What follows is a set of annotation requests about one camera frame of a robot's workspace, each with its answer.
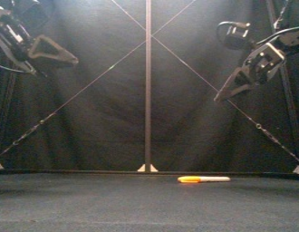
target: cable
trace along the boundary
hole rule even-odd
[[[4,69],[4,70],[6,70],[6,71],[9,71],[10,73],[32,74],[30,72],[25,72],[25,71],[22,71],[22,70],[10,69],[10,68],[2,66],[1,64],[0,64],[0,69]]]
[[[276,36],[281,35],[281,34],[285,34],[288,32],[296,32],[299,31],[299,26],[297,27],[293,27],[293,28],[289,28],[289,29],[285,29],[285,30],[281,30],[279,31],[277,33],[273,33],[271,36],[268,36],[267,39],[264,39],[263,41],[257,42],[256,44],[264,44],[267,43],[271,39],[273,39]]]

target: marker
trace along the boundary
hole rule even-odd
[[[228,182],[231,178],[228,177],[196,177],[185,176],[177,178],[177,181],[181,183],[201,183],[201,182]]]

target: robotic arm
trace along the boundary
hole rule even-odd
[[[247,32],[241,32],[244,24],[231,23],[227,34],[227,45],[231,41],[247,40]],[[221,102],[241,92],[252,90],[257,85],[267,83],[275,76],[287,56],[299,53],[299,27],[272,34],[261,42],[252,44],[253,51],[243,66],[236,68],[219,91],[215,101]]]
[[[77,58],[42,34],[30,37],[21,21],[0,6],[0,47],[9,60],[33,75],[48,67],[69,67]]]

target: black floor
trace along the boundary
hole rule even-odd
[[[0,231],[299,232],[299,180],[0,175]]]

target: black curtain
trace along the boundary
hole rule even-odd
[[[1,158],[9,169],[137,170],[145,163],[145,1],[44,0],[45,34],[80,60],[48,78],[18,75],[2,148],[89,84]],[[292,171],[295,161],[253,119],[293,150],[280,77],[233,98],[213,98],[249,51],[228,50],[215,28],[252,23],[271,35],[265,1],[152,1],[152,165],[160,171]]]

